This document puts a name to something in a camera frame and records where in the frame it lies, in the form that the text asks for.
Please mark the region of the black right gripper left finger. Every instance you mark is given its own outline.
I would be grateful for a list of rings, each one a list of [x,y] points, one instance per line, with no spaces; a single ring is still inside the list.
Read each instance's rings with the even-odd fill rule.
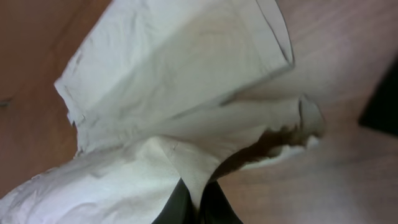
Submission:
[[[195,222],[190,192],[180,179],[164,208],[152,224],[192,224]]]

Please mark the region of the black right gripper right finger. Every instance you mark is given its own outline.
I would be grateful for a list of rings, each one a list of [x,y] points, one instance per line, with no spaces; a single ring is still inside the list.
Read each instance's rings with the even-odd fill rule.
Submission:
[[[200,205],[201,224],[243,224],[217,182],[205,188]]]

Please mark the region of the beige shorts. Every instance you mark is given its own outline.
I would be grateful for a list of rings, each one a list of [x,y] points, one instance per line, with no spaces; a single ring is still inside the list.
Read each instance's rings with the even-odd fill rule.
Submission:
[[[195,222],[208,184],[305,151],[305,96],[235,100],[294,64],[275,1],[113,1],[55,88],[78,151],[1,199],[2,223],[152,223],[180,179]]]

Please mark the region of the black garment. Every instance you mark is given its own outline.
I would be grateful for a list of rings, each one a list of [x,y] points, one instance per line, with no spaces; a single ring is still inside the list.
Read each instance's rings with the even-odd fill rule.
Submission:
[[[358,124],[397,137],[397,55],[366,104]]]

